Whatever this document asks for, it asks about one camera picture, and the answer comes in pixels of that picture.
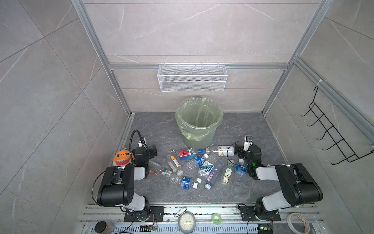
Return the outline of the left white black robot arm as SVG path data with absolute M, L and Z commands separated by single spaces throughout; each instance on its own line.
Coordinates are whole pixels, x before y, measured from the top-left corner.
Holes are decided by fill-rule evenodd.
M 143 180 L 150 173 L 149 160 L 157 156 L 156 146 L 122 150 L 114 156 L 111 167 L 107 167 L 98 189 L 96 202 L 104 207 L 122 207 L 130 211 L 150 214 L 146 197 L 134 190 L 134 182 Z

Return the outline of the small bottle blue label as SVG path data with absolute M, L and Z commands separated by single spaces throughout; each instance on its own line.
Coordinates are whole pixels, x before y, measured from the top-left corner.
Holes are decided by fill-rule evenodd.
M 243 186 L 246 177 L 246 167 L 243 158 L 240 158 L 235 168 L 235 180 L 234 183 L 237 186 Z

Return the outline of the crushed bottle blue label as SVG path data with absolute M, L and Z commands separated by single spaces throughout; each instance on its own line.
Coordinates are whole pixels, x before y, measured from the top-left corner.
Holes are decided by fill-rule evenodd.
M 200 168 L 208 159 L 208 154 L 199 154 L 185 164 L 185 169 L 195 170 Z

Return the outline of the clear bottle white orange label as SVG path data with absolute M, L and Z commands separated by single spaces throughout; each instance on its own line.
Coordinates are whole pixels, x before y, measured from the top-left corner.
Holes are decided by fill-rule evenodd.
M 168 155 L 167 156 L 167 163 L 171 167 L 172 171 L 177 174 L 178 176 L 182 176 L 184 174 L 184 171 L 182 169 L 182 166 L 178 162 L 175 156 Z

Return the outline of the crushed bottle pink purple label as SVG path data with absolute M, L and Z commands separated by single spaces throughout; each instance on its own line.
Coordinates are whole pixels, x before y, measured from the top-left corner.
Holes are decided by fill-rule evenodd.
M 204 188 L 207 190 L 211 190 L 217 180 L 220 178 L 220 174 L 223 170 L 223 165 L 217 165 L 217 167 L 209 174 L 208 178 L 206 179 L 206 183 L 204 185 Z

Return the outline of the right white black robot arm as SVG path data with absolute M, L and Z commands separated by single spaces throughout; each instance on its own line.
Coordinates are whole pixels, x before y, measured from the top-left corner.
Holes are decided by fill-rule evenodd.
M 278 192 L 256 200 L 253 211 L 247 212 L 249 220 L 279 221 L 279 210 L 323 199 L 321 188 L 301 163 L 264 166 L 261 148 L 255 144 L 244 147 L 235 143 L 234 154 L 244 160 L 246 172 L 252 179 L 277 181 L 280 185 Z

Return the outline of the tea bottle green neck band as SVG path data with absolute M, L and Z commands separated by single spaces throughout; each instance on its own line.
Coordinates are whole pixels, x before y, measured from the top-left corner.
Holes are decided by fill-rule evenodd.
M 221 181 L 220 181 L 220 183 L 223 186 L 229 186 L 230 185 L 231 178 L 233 176 L 233 168 L 234 168 L 234 165 L 232 163 L 228 162 L 227 166 L 225 167 L 225 169 L 222 172 L 222 178 L 221 178 Z

